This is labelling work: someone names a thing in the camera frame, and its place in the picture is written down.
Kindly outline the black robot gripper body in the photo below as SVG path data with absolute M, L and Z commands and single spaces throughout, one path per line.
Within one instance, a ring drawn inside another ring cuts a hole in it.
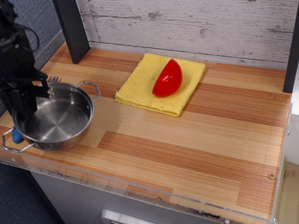
M 35 68 L 35 58 L 26 37 L 0 41 L 0 92 L 26 91 L 36 97 L 49 98 L 53 90 L 47 75 Z

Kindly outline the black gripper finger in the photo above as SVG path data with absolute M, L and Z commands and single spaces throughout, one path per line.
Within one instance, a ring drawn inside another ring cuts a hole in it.
M 36 97 L 26 90 L 13 90 L 12 101 L 21 118 L 31 117 L 37 110 Z
M 0 99 L 6 107 L 7 111 L 10 113 L 10 115 L 12 115 L 14 104 L 12 102 L 10 91 L 0 90 Z

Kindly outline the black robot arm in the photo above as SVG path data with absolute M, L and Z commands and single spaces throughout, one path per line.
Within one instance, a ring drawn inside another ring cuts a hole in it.
M 21 119 L 37 111 L 37 98 L 50 98 L 47 75 L 35 68 L 35 49 L 28 41 L 26 26 L 17 24 L 14 5 L 0 0 L 0 99 L 9 113 Z

